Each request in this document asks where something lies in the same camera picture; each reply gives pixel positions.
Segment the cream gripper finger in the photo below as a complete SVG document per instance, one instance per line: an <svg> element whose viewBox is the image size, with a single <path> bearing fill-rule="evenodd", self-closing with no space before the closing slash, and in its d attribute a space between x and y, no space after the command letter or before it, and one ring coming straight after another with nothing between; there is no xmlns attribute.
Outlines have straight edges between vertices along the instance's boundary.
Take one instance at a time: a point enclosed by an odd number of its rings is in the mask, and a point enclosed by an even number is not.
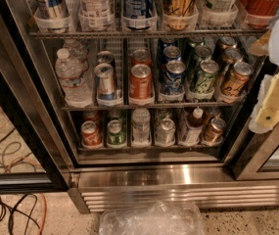
<svg viewBox="0 0 279 235"><path fill-rule="evenodd" d="M251 44L248 48L248 53L255 56L268 56L269 55L269 39L271 29L268 30L260 39Z"/></svg>
<svg viewBox="0 0 279 235"><path fill-rule="evenodd" d="M249 122L249 130L256 134L266 133L279 122L279 72L266 74L261 82L257 103Z"/></svg>

